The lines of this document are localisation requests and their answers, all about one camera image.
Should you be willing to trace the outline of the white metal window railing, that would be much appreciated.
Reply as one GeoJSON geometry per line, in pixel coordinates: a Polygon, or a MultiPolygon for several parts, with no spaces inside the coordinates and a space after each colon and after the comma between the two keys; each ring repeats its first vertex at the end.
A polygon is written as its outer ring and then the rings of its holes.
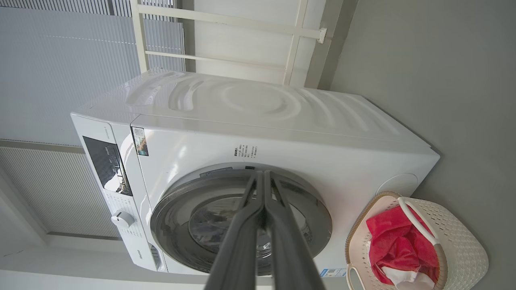
{"type": "Polygon", "coordinates": [[[284,85],[290,85],[292,73],[294,70],[295,57],[297,55],[300,39],[311,38],[315,39],[319,44],[323,44],[327,34],[327,28],[320,28],[319,30],[304,28],[304,18],[306,15],[307,5],[308,0],[299,0],[295,25],[290,26],[248,18],[238,18],[230,15],[220,15],[179,8],[144,5],[142,4],[141,0],[130,0],[131,18],[134,26],[134,35],[140,71],[144,73],[149,70],[149,55],[260,67],[260,64],[248,61],[236,61],[230,59],[200,57],[188,54],[171,54],[166,52],[149,51],[147,50],[147,42],[144,34],[142,14],[151,14],[170,18],[217,23],[222,25],[231,25],[236,27],[253,29],[257,31],[267,31],[272,33],[291,35],[292,38],[289,47],[289,55],[287,57],[286,65],[284,68],[284,75],[282,81],[284,85]]]}

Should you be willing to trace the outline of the dark rectangular QR sticker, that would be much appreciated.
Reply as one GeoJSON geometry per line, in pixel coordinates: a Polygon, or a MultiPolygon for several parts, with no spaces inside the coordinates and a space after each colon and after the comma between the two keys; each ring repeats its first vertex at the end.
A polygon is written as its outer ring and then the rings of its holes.
{"type": "Polygon", "coordinates": [[[144,128],[132,126],[131,133],[134,139],[137,154],[141,156],[149,156],[149,150],[147,146],[147,139],[144,128]]]}

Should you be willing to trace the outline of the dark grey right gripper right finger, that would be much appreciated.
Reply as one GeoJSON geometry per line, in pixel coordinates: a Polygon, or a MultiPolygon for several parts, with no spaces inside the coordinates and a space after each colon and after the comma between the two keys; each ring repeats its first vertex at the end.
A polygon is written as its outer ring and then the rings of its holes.
{"type": "Polygon", "coordinates": [[[273,290],[326,290],[277,175],[264,173],[265,226],[272,242],[273,290]]]}

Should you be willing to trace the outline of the white window blinds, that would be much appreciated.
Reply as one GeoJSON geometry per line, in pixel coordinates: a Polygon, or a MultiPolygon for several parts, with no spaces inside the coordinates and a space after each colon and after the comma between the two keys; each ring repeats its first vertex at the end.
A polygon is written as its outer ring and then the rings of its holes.
{"type": "Polygon", "coordinates": [[[117,239],[71,112],[140,74],[131,18],[0,6],[0,166],[43,227],[117,239]]]}

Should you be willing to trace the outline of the black glossy appliance display panel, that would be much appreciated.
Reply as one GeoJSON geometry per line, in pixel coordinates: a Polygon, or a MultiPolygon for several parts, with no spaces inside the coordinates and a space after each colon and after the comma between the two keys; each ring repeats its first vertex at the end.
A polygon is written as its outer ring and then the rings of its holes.
{"type": "Polygon", "coordinates": [[[133,196],[116,144],[83,137],[103,189],[133,196]]]}

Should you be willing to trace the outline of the grey warning sticker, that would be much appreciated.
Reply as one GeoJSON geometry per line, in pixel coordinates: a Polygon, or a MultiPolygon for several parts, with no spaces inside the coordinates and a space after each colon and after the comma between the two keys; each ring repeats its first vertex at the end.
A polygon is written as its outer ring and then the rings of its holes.
{"type": "Polygon", "coordinates": [[[200,177],[211,176],[211,175],[216,174],[218,172],[229,171],[229,170],[232,170],[232,169],[233,169],[233,167],[218,168],[218,169],[214,169],[214,170],[210,170],[210,171],[207,171],[207,172],[200,173],[200,177]]]}

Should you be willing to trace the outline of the white control dial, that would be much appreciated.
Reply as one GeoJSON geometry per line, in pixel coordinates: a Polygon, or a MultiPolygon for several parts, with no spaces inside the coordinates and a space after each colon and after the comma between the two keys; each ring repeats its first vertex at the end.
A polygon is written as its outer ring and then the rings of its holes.
{"type": "Polygon", "coordinates": [[[129,229],[135,223],[134,217],[123,210],[113,213],[110,220],[119,229],[129,229]]]}

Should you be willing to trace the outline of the cream perforated laundry basket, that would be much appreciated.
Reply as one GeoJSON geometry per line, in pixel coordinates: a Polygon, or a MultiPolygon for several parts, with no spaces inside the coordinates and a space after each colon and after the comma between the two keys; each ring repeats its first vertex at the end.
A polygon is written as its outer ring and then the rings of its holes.
{"type": "Polygon", "coordinates": [[[487,273],[488,255],[470,230],[444,206],[421,199],[400,196],[392,191],[376,195],[356,219],[345,244],[346,280],[350,290],[470,290],[487,273]],[[430,278],[417,275],[414,281],[388,285],[373,272],[369,260],[372,250],[366,221],[390,209],[399,208],[402,216],[431,243],[439,263],[433,288],[426,289],[430,278]]]}

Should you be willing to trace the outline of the red and white garment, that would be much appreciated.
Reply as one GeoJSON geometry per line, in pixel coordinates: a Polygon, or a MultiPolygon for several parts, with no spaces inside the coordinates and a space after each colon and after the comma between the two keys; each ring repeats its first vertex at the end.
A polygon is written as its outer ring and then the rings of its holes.
{"type": "Polygon", "coordinates": [[[397,290],[433,290],[440,274],[435,248],[400,206],[366,221],[372,237],[369,262],[375,277],[397,290]]]}

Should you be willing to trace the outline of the white washing machine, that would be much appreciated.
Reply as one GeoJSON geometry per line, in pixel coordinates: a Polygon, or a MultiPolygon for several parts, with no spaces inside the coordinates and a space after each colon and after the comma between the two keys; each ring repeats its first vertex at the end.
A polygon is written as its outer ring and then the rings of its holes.
{"type": "Polygon", "coordinates": [[[168,257],[150,229],[168,189],[190,173],[245,165],[279,168],[316,189],[333,224],[323,269],[346,268],[345,242],[372,197],[411,196],[439,155],[365,98],[194,72],[155,68],[71,113],[111,216],[130,213],[119,229],[134,264],[182,276],[209,273],[168,257]],[[131,127],[144,128],[149,156],[138,155],[131,127]],[[103,189],[83,137],[116,144],[133,196],[103,189]],[[234,145],[258,147],[257,158],[233,156],[234,145]]]}

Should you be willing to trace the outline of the printed text notice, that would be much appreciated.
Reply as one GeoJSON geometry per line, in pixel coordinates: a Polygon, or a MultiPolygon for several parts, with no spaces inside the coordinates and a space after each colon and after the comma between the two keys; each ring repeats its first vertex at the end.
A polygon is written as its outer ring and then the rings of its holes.
{"type": "Polygon", "coordinates": [[[258,147],[252,144],[238,143],[234,145],[233,156],[239,158],[257,158],[258,147]]]}

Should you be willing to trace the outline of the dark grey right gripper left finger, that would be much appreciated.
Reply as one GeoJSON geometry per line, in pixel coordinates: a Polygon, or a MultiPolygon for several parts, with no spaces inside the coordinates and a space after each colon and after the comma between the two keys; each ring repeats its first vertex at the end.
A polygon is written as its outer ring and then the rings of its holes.
{"type": "Polygon", "coordinates": [[[223,239],[204,290],[256,290],[257,235],[265,209],[264,172],[255,172],[223,239]]]}

